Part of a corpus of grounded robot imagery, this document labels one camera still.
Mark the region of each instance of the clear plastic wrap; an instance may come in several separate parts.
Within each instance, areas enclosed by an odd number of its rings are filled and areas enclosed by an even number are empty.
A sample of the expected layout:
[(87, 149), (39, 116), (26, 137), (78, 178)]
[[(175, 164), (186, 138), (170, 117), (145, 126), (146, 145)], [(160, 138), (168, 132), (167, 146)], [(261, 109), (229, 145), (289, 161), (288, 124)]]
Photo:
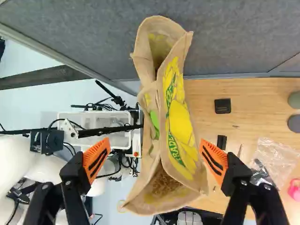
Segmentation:
[(300, 151), (287, 145), (260, 137), (257, 150), (248, 167), (252, 169), (251, 183), (269, 183), (278, 190), (285, 184), (300, 158)]

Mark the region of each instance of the wooden table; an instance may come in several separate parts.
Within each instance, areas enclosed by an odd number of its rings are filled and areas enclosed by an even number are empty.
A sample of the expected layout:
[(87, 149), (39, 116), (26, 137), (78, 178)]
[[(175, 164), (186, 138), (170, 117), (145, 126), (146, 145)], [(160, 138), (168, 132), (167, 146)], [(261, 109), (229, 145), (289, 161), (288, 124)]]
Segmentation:
[[(293, 133), (287, 127), (288, 118), (300, 113), (287, 103), (289, 94), (300, 90), (299, 78), (185, 80), (184, 87), (196, 135), (214, 144), (217, 135), (226, 135), (226, 152), (235, 154), (243, 144), (240, 158), (244, 163), (251, 159), (259, 137), (268, 137), (300, 151), (300, 134)], [(230, 114), (215, 114), (214, 99), (219, 98), (231, 99)], [(292, 225), (300, 224), (300, 202), (287, 194), (287, 188), (289, 181), (297, 177), (300, 177), (300, 162), (280, 191)], [(209, 196), (195, 200), (190, 206), (224, 214), (229, 198), (224, 196), (209, 172), (208, 180)], [(217, 186), (215, 192), (212, 191), (214, 186)], [(251, 208), (248, 208), (246, 218), (255, 218)]]

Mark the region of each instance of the jute bag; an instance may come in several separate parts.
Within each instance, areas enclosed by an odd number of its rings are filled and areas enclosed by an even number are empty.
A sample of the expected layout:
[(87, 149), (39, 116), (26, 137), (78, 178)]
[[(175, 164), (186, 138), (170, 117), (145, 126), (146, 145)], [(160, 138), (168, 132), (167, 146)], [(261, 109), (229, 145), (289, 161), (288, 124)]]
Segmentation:
[(192, 37), (162, 16), (146, 18), (137, 32), (131, 58), (142, 83), (142, 167), (122, 207), (139, 215), (176, 210), (208, 192), (183, 87)]

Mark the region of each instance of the pink object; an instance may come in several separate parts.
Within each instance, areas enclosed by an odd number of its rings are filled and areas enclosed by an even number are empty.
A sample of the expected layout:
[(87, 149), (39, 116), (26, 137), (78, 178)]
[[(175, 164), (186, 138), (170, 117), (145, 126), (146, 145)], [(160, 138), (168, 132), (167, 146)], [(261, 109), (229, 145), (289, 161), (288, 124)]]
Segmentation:
[(290, 187), (287, 192), (290, 197), (300, 202), (300, 179), (291, 180)]

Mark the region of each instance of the black square object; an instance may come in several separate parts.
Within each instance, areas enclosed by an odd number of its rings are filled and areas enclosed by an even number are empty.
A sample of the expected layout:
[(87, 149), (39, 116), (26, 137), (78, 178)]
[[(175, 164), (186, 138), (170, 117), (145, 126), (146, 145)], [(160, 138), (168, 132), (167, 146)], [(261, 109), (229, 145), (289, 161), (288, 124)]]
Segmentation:
[(222, 150), (226, 150), (227, 137), (224, 135), (217, 136), (217, 147)]
[(231, 113), (230, 98), (215, 99), (215, 112), (216, 114)]

